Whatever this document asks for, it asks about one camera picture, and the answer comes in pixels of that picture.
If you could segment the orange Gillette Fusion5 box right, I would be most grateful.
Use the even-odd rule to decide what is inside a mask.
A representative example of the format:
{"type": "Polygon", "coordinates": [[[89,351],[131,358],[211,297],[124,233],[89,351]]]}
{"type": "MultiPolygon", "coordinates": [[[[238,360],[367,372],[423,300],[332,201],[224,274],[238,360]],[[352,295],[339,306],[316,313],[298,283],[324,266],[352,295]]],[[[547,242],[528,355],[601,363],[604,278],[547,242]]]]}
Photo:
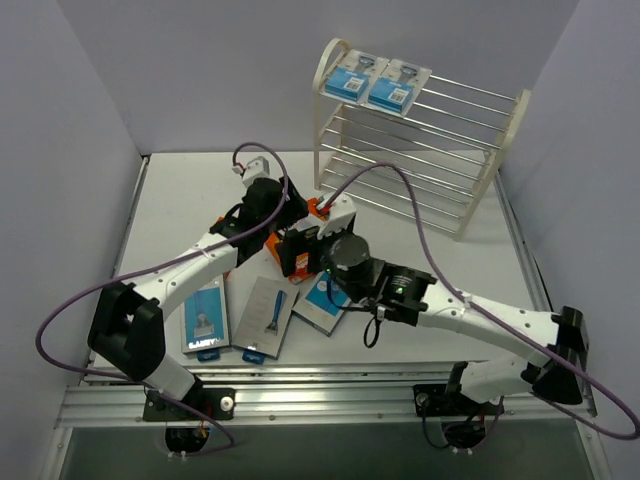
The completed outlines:
{"type": "Polygon", "coordinates": [[[309,198],[307,200],[307,207],[310,215],[313,215],[321,220],[325,220],[325,216],[318,209],[318,199],[316,197],[309,198]]]}

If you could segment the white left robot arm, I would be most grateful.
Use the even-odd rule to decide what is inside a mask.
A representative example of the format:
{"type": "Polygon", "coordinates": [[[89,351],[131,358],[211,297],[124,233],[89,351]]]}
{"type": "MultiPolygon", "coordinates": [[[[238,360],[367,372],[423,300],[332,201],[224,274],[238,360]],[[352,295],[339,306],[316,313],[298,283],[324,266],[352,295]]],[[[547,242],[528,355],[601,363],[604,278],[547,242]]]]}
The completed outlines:
{"type": "Polygon", "coordinates": [[[135,382],[162,391],[179,419],[202,405],[199,381],[166,351],[164,322],[193,293],[258,253],[277,230],[309,213],[307,201],[282,178],[258,178],[242,200],[185,254],[189,259],[102,289],[88,346],[135,382]]]}

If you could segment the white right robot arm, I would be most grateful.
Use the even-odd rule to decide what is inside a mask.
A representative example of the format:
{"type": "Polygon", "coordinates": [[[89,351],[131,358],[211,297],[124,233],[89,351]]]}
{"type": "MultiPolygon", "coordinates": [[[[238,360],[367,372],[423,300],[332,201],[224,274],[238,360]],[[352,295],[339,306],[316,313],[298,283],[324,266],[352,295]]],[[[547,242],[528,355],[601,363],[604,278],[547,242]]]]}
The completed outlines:
{"type": "Polygon", "coordinates": [[[353,310],[385,322],[449,330],[508,351],[493,361],[454,365],[444,400],[455,412],[515,393],[578,405],[588,336],[582,313],[525,310],[463,291],[452,292],[433,275],[371,256],[366,240],[351,232],[320,238],[315,227],[274,234],[268,247],[284,275],[326,274],[326,297],[340,289],[353,310]]]}

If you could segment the orange Gillette Fusion5 box middle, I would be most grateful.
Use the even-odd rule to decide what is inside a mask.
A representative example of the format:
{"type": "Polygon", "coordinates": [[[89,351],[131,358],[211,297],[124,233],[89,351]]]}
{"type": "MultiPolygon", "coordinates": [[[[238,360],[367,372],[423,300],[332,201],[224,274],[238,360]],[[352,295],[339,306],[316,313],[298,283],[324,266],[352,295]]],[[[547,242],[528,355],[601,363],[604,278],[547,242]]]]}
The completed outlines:
{"type": "Polygon", "coordinates": [[[312,235],[298,230],[274,232],[265,242],[282,275],[293,284],[299,284],[317,274],[317,270],[309,264],[311,244],[312,235]]]}

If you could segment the clear Gillette blister pack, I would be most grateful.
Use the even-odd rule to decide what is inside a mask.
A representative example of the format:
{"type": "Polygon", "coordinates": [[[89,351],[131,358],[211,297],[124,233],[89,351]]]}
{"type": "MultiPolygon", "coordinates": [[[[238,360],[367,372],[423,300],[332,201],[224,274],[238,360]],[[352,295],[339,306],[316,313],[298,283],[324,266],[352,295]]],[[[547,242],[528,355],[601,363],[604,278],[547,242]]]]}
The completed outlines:
{"type": "Polygon", "coordinates": [[[431,74],[431,69],[392,59],[369,90],[364,105],[405,117],[431,74]]]}
{"type": "Polygon", "coordinates": [[[329,73],[321,92],[347,103],[362,103],[388,63],[387,58],[352,49],[329,73]]]}

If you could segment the grey Harry's box blue razor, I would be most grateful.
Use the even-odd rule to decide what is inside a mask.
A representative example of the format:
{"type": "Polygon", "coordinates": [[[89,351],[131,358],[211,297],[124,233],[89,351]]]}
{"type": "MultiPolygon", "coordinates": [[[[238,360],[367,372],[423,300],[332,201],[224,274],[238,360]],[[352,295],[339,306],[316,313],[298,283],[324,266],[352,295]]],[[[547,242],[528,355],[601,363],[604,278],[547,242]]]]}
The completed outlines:
{"type": "Polygon", "coordinates": [[[298,295],[299,288],[289,281],[256,280],[232,335],[243,361],[262,365],[267,358],[278,359],[298,295]]]}

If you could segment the cream metal-rod shelf rack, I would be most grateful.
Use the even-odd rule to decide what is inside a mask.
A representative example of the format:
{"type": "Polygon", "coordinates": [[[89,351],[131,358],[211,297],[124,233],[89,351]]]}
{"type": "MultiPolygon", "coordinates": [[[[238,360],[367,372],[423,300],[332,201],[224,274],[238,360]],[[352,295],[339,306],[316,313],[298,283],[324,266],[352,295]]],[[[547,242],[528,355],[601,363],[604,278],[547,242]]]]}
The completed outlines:
{"type": "Polygon", "coordinates": [[[405,117],[321,92],[329,73],[354,48],[332,39],[313,89],[314,185],[347,189],[356,200],[464,237],[515,139],[531,98],[482,89],[432,72],[405,117]]]}

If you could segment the orange gillette fusion5 box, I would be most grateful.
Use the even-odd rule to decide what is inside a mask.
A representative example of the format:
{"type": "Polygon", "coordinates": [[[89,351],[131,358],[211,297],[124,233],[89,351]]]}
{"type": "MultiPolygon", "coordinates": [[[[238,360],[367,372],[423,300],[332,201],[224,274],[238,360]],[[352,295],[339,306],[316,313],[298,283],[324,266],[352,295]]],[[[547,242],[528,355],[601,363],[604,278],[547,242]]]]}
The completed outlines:
{"type": "Polygon", "coordinates": [[[307,207],[310,215],[313,215],[321,220],[325,220],[325,216],[318,209],[318,199],[316,197],[309,198],[307,200],[307,207]]]}
{"type": "Polygon", "coordinates": [[[299,284],[317,274],[317,270],[309,264],[311,244],[312,235],[298,230],[274,232],[265,242],[282,275],[293,284],[299,284]]]}

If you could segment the aluminium mounting rail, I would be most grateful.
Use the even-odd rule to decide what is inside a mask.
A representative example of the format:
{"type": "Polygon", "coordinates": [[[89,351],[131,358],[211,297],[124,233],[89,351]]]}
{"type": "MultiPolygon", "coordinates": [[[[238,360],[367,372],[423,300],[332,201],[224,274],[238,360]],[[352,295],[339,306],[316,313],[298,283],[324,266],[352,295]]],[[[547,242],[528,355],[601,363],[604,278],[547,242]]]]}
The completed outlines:
{"type": "MultiPolygon", "coordinates": [[[[232,426],[408,422],[413,388],[439,384],[445,364],[334,367],[198,368],[205,387],[235,390],[232,426]]],[[[67,428],[141,427],[145,395],[139,386],[92,378],[67,389],[57,424],[67,428]]]]}

